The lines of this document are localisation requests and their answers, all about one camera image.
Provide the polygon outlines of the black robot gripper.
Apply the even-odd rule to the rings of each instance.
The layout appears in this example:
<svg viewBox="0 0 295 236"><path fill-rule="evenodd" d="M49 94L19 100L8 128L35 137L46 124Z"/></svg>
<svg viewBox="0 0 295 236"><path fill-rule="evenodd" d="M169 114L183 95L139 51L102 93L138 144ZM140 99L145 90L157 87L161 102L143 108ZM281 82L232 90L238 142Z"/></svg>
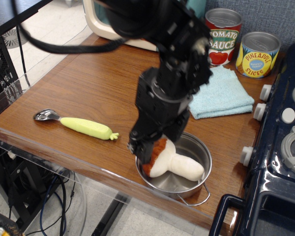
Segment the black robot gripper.
<svg viewBox="0 0 295 236"><path fill-rule="evenodd" d="M191 95L170 97L157 82L159 69L151 67L139 76L136 107L138 120L129 134L127 148L142 164L151 160L154 144L161 136L176 142L188 119Z"/></svg>

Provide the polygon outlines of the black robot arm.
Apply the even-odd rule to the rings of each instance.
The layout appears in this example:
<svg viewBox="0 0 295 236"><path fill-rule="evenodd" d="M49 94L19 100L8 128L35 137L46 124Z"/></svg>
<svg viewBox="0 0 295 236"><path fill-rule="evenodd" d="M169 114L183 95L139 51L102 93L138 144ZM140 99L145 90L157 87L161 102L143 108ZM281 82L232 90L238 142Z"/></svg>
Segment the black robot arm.
<svg viewBox="0 0 295 236"><path fill-rule="evenodd" d="M102 46L58 46L25 34L37 48L54 54L103 53L130 39L154 44L158 68L143 72L138 81L139 117L129 134L129 150L142 163L151 160L154 143L162 136L176 141L189 119L189 103L211 76L208 56L210 30L178 0L101 0L112 29L119 35Z"/></svg>

